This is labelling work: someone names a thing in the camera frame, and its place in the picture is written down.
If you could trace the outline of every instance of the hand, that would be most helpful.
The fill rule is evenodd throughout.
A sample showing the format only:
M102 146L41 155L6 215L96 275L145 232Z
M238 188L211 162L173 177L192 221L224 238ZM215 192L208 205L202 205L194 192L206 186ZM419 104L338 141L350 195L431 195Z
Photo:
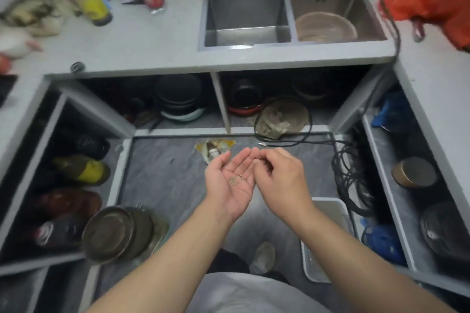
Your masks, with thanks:
M266 205L287 225L314 207L302 161L282 148L259 151L253 161L255 182Z
M245 212L253 197L252 162L256 157L259 157L257 148L245 148L229 161L230 151L227 151L212 160L205 170L206 199L232 222Z

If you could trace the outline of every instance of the open palm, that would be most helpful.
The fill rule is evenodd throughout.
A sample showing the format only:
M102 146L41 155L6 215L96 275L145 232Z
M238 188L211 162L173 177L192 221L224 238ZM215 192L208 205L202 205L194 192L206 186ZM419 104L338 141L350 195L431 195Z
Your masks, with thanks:
M234 221L244 213L253 196L252 163L258 152L257 148L245 148L230 160L227 151L206 168L207 198L222 206Z

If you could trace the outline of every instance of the white shoe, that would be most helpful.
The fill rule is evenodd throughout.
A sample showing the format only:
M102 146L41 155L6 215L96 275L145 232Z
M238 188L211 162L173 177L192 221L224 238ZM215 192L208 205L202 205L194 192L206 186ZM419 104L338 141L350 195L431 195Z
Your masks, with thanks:
M250 264L250 274L265 274L273 269L274 262L276 262L274 245L265 241L256 249L255 258Z

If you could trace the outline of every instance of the double basin sink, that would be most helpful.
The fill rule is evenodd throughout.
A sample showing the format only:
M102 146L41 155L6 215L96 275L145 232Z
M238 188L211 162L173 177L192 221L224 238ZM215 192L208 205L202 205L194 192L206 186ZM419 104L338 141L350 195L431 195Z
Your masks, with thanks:
M299 41L295 26L315 11L338 14L355 26L358 37L344 42L386 40L368 0L203 0L198 49L315 44Z

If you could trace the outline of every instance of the floor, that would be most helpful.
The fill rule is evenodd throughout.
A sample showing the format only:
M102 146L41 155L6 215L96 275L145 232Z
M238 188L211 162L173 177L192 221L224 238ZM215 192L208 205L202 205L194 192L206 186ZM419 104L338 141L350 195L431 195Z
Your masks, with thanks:
M233 153L257 146L251 137L231 137ZM313 135L309 140L324 140ZM144 205L170 221L172 234L193 212L205 195L203 173L206 167L195 145L205 138L142 138L134 140L121 189L120 205ZM300 158L312 197L337 197L330 167L333 148L329 145L301 144L289 149ZM298 237L270 212L255 189L247 211L234 224L223 247L250 263L256 248L270 241L276 248L274 269L284 274L292 286L325 305L334 313L350 312L344 299L331 284L307 280L302 269ZM103 267L97 298L134 269L138 262L108 264Z

